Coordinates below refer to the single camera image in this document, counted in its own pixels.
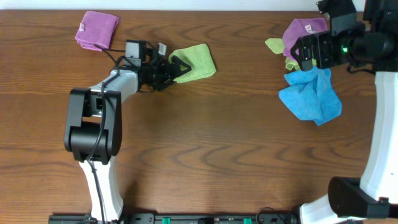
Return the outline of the green microfiber cloth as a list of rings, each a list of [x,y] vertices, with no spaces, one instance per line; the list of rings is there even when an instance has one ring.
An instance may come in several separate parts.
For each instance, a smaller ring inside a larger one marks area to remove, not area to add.
[[[185,49],[174,50],[169,55],[169,61],[171,61],[173,56],[177,56],[180,60],[191,66],[189,72],[174,78],[174,81],[177,83],[208,78],[216,73],[216,66],[209,47],[206,44],[198,44]]]

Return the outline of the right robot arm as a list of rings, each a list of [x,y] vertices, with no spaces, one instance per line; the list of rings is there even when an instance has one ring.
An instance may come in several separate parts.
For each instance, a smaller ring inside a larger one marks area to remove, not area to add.
[[[369,159],[361,177],[333,177],[326,195],[298,209],[299,223],[349,223],[397,218],[397,1],[367,1],[363,19],[356,20],[352,1],[319,1],[331,29],[295,44],[295,58],[308,69],[311,58],[319,68],[348,63],[370,64],[374,75],[376,115]]]

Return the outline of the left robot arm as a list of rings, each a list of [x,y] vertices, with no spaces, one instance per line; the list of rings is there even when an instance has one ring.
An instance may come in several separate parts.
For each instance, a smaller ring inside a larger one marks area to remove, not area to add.
[[[64,146],[85,173],[91,213],[84,223],[119,223],[124,202],[116,177],[116,156],[123,137],[122,104],[147,85],[162,91],[192,67],[167,47],[127,40],[109,76],[89,88],[74,88],[68,100]]]

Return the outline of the crumpled purple cloth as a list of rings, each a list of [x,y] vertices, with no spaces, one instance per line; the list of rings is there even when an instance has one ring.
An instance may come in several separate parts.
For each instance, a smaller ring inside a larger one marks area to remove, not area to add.
[[[294,19],[282,36],[285,46],[283,55],[293,60],[294,58],[291,55],[290,50],[295,45],[299,37],[323,32],[326,30],[328,30],[328,26],[324,18],[318,17],[313,19]]]

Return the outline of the crumpled olive green cloth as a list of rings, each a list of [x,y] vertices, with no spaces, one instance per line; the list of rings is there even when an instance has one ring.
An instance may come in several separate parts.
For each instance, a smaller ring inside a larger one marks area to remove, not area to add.
[[[288,70],[301,70],[299,63],[290,55],[291,48],[295,45],[294,42],[288,42],[282,38],[269,38],[265,41],[265,45],[276,55],[285,55],[285,68]]]

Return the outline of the blue microfiber cloth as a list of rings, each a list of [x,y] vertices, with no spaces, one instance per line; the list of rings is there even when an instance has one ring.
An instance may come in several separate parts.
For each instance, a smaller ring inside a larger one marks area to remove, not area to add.
[[[287,88],[279,91],[283,104],[302,121],[321,126],[342,112],[342,103],[331,84],[331,70],[317,67],[284,74]]]

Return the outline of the folded purple cloth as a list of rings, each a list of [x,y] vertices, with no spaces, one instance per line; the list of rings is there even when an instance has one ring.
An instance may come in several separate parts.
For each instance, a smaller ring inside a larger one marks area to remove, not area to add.
[[[101,51],[108,49],[119,17],[103,12],[87,11],[75,35],[75,40],[84,49]]]

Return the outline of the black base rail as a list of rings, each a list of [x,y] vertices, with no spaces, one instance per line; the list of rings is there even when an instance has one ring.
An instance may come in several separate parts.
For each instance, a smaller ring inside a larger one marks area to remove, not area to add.
[[[300,224],[294,213],[261,213],[259,215],[156,215],[153,213],[123,214],[118,219],[91,215],[51,215],[48,224]]]

